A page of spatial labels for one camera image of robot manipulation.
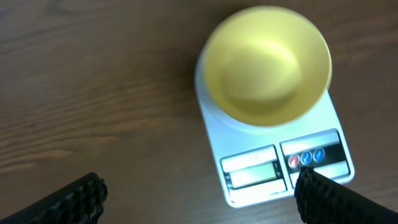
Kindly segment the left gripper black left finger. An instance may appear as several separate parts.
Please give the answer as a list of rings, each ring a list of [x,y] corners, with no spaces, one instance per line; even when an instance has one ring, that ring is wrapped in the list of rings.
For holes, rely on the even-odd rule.
[[[97,224],[107,196],[104,179],[91,172],[2,219],[1,224]]]

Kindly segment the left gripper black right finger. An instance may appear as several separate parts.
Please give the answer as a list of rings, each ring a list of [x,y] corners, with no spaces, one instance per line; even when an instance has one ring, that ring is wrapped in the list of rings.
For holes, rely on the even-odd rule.
[[[397,224],[392,211],[343,185],[302,167],[294,197],[304,223]]]

